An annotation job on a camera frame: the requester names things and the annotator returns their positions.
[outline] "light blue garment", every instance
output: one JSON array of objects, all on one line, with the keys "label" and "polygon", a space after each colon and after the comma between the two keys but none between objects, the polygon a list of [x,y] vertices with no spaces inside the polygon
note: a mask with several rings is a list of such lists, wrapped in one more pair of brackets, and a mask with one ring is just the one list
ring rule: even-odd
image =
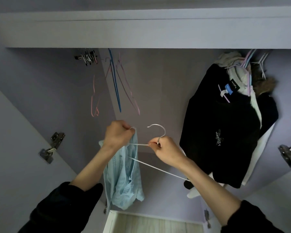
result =
[{"label": "light blue garment", "polygon": [[[138,143],[137,131],[129,143]],[[108,212],[111,202],[126,210],[135,199],[143,201],[145,198],[142,191],[139,163],[129,157],[138,159],[137,145],[126,145],[120,148],[104,170]]]}]

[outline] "wooden floor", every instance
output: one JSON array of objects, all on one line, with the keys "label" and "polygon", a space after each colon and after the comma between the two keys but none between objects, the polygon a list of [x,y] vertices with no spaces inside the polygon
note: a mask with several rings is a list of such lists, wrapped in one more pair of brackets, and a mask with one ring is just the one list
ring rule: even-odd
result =
[{"label": "wooden floor", "polygon": [[203,233],[203,226],[150,217],[118,214],[110,233]]}]

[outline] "hanger hook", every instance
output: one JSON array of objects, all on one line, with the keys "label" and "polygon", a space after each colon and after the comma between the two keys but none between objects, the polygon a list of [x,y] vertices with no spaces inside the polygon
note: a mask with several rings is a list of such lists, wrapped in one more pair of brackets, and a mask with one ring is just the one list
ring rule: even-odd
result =
[{"label": "hanger hook", "polygon": [[162,125],[159,125],[159,124],[152,124],[152,125],[150,125],[150,126],[148,126],[148,127],[152,127],[153,125],[160,126],[161,128],[163,128],[163,129],[164,129],[164,135],[163,135],[163,136],[166,135],[166,129],[165,129]]}]

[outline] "blue tag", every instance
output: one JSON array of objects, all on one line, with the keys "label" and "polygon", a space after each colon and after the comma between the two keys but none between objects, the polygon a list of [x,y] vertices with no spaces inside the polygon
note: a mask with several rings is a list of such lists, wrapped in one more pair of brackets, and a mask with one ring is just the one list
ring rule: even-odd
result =
[{"label": "blue tag", "polygon": [[230,88],[229,84],[225,85],[225,89],[227,90],[227,92],[231,95],[233,93],[232,89]]}]

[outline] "black sleeve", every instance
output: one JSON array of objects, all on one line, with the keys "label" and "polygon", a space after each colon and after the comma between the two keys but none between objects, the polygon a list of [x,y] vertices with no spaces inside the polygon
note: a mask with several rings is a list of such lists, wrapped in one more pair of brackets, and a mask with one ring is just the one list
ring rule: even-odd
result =
[{"label": "black sleeve", "polygon": [[37,205],[19,233],[83,231],[102,191],[102,184],[83,191],[64,182]]},{"label": "black sleeve", "polygon": [[229,218],[221,233],[231,232],[269,232],[283,233],[266,219],[262,211],[248,201],[243,200],[240,208]]}]

